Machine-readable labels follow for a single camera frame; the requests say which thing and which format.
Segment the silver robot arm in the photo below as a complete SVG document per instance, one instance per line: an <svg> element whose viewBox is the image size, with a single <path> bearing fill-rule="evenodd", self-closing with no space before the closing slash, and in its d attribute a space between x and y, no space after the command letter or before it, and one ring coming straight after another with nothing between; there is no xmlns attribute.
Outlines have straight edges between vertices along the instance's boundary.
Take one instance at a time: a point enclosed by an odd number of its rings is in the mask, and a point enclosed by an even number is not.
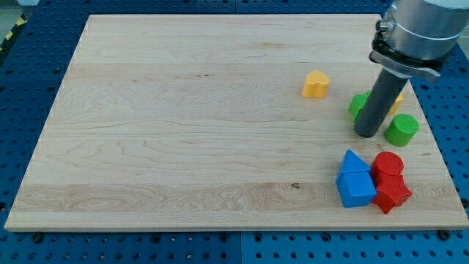
<svg viewBox="0 0 469 264"><path fill-rule="evenodd" d="M395 0L376 23L369 59L383 66L354 130L376 134L412 77L437 81L468 28L468 0Z"/></svg>

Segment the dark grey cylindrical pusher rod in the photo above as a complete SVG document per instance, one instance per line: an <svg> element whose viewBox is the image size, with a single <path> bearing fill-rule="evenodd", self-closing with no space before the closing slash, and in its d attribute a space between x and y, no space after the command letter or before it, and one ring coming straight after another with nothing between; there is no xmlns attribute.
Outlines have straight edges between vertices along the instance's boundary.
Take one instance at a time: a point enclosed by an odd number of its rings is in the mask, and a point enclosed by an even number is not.
<svg viewBox="0 0 469 264"><path fill-rule="evenodd" d="M373 137L408 81L382 69L371 93L354 125L355 132L364 138Z"/></svg>

